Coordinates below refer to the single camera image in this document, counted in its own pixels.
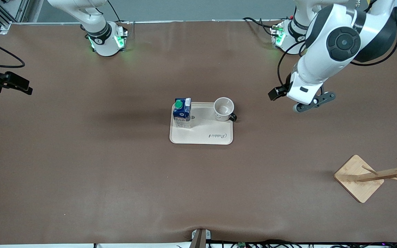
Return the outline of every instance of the blue carton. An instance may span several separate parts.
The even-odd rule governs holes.
[[[176,98],[172,116],[176,127],[191,128],[191,98]]]

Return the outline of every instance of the tray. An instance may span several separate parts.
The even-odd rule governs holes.
[[[175,144],[229,145],[233,141],[233,122],[217,121],[213,102],[192,102],[192,127],[176,127],[171,109],[170,140]]]

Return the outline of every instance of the wooden stand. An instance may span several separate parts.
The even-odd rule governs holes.
[[[397,168],[377,172],[361,157],[353,155],[334,177],[357,201],[365,203],[384,179],[397,180]]]

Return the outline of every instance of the brown table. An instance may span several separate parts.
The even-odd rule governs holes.
[[[337,99],[271,102],[282,52],[245,22],[136,24],[102,58],[74,26],[12,25],[0,45],[33,95],[0,94],[0,244],[214,240],[397,241],[397,182],[359,204],[333,174],[353,154],[396,166],[397,52],[347,66]],[[285,77],[298,56],[282,64]],[[0,63],[16,63],[0,52]],[[233,99],[229,146],[169,140],[175,97]]]

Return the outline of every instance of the mug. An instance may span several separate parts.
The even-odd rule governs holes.
[[[236,121],[237,116],[234,112],[234,102],[227,97],[221,97],[214,102],[215,119],[218,121]]]

